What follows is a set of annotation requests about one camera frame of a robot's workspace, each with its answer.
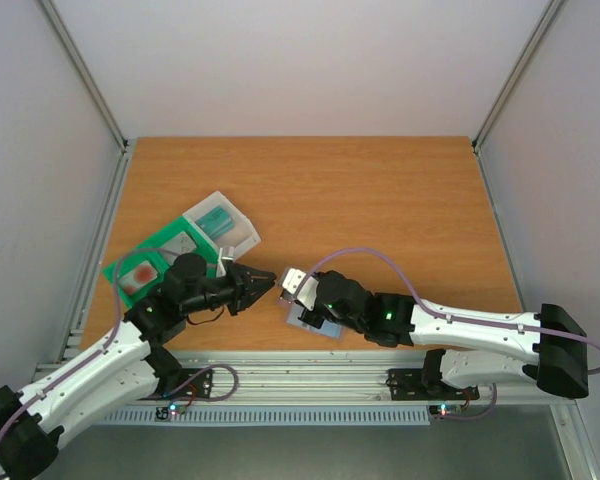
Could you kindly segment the blue card holder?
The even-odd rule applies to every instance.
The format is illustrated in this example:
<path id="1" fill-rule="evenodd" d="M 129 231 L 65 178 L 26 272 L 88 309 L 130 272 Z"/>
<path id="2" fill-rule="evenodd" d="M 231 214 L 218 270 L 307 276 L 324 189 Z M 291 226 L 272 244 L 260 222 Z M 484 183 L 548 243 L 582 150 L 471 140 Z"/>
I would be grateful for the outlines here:
<path id="1" fill-rule="evenodd" d="M 319 335 L 331 340 L 341 339 L 343 327 L 340 325 L 329 321 L 324 321 L 322 326 L 317 328 L 304 322 L 301 317 L 305 313 L 305 308 L 297 302 L 292 302 L 290 295 L 285 291 L 281 293 L 278 304 L 286 311 L 284 314 L 284 323 L 287 326 L 292 326 L 305 332 Z"/>

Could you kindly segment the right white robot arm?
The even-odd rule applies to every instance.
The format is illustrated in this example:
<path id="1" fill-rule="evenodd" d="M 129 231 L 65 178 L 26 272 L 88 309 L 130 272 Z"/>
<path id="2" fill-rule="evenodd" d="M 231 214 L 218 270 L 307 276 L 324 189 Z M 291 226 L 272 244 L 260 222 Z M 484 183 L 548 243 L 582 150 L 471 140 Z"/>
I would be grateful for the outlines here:
<path id="1" fill-rule="evenodd" d="M 336 271 L 286 274 L 282 287 L 302 322 L 346 327 L 381 347 L 429 346 L 424 390 L 443 396 L 478 384 L 533 383 L 553 396 L 589 394 L 586 334 L 565 309 L 497 314 L 373 293 Z"/>

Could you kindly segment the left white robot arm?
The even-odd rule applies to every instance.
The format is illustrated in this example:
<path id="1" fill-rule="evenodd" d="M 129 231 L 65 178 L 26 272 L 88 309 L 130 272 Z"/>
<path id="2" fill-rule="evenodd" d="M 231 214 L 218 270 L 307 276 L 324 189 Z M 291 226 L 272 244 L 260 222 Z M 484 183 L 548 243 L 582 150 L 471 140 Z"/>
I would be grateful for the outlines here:
<path id="1" fill-rule="evenodd" d="M 207 275 L 195 253 L 175 257 L 162 280 L 102 339 L 46 377 L 0 388 L 0 479 L 34 479 L 77 434 L 136 400 L 174 400 L 194 385 L 165 345 L 192 313 L 250 308 L 275 284 L 272 272 L 221 258 L 220 277 Z"/>

